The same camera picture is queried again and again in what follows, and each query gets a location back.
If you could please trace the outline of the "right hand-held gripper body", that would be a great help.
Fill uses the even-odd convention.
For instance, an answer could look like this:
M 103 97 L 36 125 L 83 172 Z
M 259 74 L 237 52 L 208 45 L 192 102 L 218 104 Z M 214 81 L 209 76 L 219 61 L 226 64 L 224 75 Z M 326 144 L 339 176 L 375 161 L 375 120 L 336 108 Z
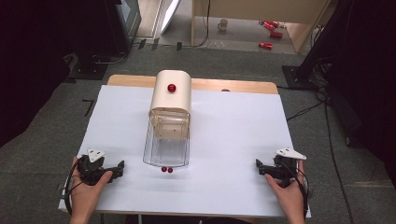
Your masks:
M 271 177 L 281 181 L 281 187 L 285 188 L 290 180 L 297 176 L 298 161 L 305 161 L 306 156 L 292 148 L 281 148 L 276 151 L 274 157 L 275 169 Z

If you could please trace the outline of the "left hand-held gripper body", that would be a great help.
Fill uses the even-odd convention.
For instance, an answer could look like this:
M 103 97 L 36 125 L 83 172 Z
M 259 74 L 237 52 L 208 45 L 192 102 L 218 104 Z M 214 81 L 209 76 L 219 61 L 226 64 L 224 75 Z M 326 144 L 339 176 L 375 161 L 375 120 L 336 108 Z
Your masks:
M 87 155 L 82 155 L 78 161 L 80 180 L 89 186 L 96 185 L 106 170 L 103 168 L 105 157 L 102 151 L 88 150 Z

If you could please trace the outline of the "person's left hand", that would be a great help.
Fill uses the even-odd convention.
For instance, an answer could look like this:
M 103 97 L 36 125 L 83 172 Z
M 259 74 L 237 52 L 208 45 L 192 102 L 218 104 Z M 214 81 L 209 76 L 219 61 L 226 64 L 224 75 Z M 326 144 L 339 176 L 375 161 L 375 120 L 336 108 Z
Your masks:
M 73 190 L 71 192 L 72 215 L 73 217 L 91 217 L 96 209 L 101 194 L 112 176 L 111 171 L 103 174 L 99 182 L 94 186 L 84 184 L 79 178 L 79 172 L 74 169 Z

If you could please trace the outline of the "person's right hand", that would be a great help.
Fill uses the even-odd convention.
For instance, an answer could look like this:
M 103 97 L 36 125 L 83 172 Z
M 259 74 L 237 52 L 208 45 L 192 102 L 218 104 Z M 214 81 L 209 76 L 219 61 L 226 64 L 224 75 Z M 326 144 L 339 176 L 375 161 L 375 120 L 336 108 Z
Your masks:
M 276 181 L 269 175 L 264 178 L 270 186 L 277 201 L 282 208 L 287 220 L 288 217 L 303 217 L 304 214 L 304 162 L 298 161 L 299 173 L 297 179 L 290 182 L 286 188 L 281 188 Z

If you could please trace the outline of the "white paper sheet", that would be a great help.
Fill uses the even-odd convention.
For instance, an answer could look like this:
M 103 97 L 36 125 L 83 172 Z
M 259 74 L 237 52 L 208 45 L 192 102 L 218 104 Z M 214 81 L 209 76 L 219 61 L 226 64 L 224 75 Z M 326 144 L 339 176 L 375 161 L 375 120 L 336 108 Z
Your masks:
M 275 194 L 256 168 L 292 141 L 277 94 L 194 91 L 190 163 L 166 174 L 144 163 L 152 90 L 104 86 L 80 146 L 125 163 L 97 206 L 109 213 L 280 217 Z

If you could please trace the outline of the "clear plastic container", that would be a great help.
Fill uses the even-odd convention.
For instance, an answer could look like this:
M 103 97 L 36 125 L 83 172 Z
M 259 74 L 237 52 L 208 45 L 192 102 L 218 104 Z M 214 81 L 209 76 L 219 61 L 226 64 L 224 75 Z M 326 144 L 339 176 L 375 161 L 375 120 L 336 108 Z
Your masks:
M 183 167 L 190 161 L 191 116 L 183 110 L 151 109 L 143 162 L 157 167 Z

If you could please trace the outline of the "wooden table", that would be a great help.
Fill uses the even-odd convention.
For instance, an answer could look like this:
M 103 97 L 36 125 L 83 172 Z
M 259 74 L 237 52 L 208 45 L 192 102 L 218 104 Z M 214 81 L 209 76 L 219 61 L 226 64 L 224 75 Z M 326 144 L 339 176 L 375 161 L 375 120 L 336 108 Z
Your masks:
M 164 89 L 166 89 L 169 84 L 173 84 L 173 89 L 175 91 L 190 86 L 192 90 L 200 91 L 278 94 L 276 84 L 273 82 L 190 78 L 187 75 L 177 75 L 176 73 L 159 74 L 156 77 L 112 75 L 107 84 L 111 86 L 144 88 L 153 88 L 157 85 L 163 85 Z

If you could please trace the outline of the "cream lid with red knob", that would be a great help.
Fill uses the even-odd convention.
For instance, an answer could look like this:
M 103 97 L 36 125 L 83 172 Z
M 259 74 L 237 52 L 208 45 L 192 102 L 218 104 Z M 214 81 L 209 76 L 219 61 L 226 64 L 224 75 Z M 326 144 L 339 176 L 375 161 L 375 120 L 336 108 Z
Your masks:
M 162 70 L 155 80 L 150 109 L 191 112 L 191 76 L 182 70 Z

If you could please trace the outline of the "black metal stand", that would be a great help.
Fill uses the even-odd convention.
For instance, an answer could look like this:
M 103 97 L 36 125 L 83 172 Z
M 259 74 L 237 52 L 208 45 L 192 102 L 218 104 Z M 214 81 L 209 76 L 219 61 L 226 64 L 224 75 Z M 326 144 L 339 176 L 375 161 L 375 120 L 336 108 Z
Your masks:
M 287 89 L 315 90 L 313 73 L 317 65 L 332 62 L 347 42 L 350 13 L 355 0 L 339 0 L 328 24 L 300 66 L 282 66 Z

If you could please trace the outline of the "white board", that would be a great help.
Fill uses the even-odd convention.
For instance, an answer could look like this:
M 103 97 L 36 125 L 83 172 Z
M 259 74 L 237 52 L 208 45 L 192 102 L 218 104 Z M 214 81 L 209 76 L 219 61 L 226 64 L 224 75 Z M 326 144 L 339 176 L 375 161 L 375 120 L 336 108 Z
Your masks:
M 163 24 L 162 24 L 162 30 L 165 30 L 167 28 L 167 26 L 170 24 L 171 20 L 173 19 L 177 8 L 180 4 L 181 0 L 173 0 L 170 4 L 170 6 L 168 7 L 168 9 L 166 9 L 165 14 L 164 14 L 164 18 L 163 18 Z

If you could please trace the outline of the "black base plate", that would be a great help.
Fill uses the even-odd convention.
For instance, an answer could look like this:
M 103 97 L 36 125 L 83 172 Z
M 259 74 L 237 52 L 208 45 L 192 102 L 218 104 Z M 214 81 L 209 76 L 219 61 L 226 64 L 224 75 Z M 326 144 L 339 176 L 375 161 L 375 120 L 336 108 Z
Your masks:
M 80 64 L 77 63 L 69 74 L 72 79 L 102 80 L 107 70 L 106 64 Z

